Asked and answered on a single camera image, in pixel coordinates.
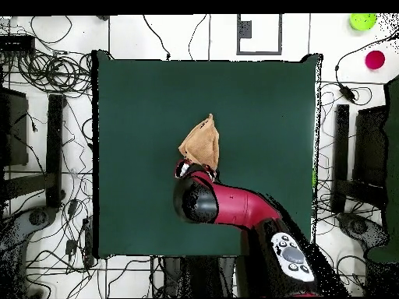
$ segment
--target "green ball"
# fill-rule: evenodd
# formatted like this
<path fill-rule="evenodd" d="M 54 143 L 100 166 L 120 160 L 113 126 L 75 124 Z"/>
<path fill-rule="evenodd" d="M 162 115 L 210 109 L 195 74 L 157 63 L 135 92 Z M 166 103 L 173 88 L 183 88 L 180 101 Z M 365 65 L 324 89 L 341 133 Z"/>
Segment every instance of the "green ball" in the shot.
<path fill-rule="evenodd" d="M 377 14 L 351 14 L 351 25 L 355 30 L 371 29 L 377 21 Z"/>
<path fill-rule="evenodd" d="M 316 171 L 312 170 L 312 186 L 315 188 L 317 184 L 317 176 L 316 176 Z"/>

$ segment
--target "green mat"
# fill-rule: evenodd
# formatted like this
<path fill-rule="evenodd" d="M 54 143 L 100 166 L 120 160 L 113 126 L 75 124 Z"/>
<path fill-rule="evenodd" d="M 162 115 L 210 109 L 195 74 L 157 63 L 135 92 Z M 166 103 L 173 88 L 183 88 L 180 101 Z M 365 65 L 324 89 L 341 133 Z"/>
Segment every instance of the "green mat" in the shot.
<path fill-rule="evenodd" d="M 272 195 L 310 237 L 319 56 L 292 62 L 108 60 L 97 53 L 98 254 L 240 255 L 240 230 L 175 214 L 178 146 L 208 114 L 226 185 Z"/>

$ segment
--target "crumpled towel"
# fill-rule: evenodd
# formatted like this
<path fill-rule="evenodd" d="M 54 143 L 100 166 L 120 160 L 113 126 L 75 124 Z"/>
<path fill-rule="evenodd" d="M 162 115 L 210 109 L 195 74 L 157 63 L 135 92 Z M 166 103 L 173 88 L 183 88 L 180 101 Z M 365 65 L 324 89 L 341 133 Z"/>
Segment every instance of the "crumpled towel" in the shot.
<path fill-rule="evenodd" d="M 219 133 L 214 116 L 210 114 L 193 128 L 178 150 L 184 158 L 200 165 L 206 164 L 215 171 L 219 162 Z"/>

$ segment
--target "control button panel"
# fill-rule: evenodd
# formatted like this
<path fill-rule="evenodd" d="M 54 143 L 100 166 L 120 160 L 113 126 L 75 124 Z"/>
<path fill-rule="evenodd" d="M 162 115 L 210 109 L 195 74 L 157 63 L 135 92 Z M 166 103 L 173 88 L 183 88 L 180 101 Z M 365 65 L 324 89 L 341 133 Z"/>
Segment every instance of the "control button panel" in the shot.
<path fill-rule="evenodd" d="M 271 243 L 284 274 L 303 282 L 314 281 L 305 255 L 290 235 L 277 233 L 271 238 Z"/>

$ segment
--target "red disc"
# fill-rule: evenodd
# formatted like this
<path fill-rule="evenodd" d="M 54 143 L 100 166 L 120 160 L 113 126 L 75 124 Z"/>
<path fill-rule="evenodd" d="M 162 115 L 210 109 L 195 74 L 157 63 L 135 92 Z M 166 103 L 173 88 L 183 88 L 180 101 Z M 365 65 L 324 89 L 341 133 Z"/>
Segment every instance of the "red disc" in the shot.
<path fill-rule="evenodd" d="M 385 56 L 381 51 L 370 51 L 365 57 L 365 64 L 367 68 L 375 70 L 383 66 Z"/>

